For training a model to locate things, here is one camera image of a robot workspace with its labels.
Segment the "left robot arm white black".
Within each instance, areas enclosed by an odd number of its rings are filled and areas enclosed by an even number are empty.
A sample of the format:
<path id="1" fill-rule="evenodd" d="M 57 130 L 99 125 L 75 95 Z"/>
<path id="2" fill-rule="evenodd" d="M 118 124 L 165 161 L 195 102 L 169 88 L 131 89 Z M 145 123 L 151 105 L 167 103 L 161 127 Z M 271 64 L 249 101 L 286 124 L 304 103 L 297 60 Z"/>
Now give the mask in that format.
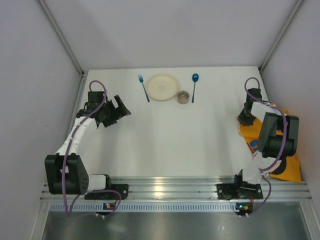
<path id="1" fill-rule="evenodd" d="M 89 173 L 83 163 L 83 155 L 94 132 L 103 125 L 114 125 L 131 115 L 119 95 L 116 105 L 104 91 L 90 91 L 87 102 L 78 111 L 72 130 L 55 154 L 44 160 L 49 192 L 53 195 L 84 195 L 93 191 L 113 188 L 109 175 Z"/>

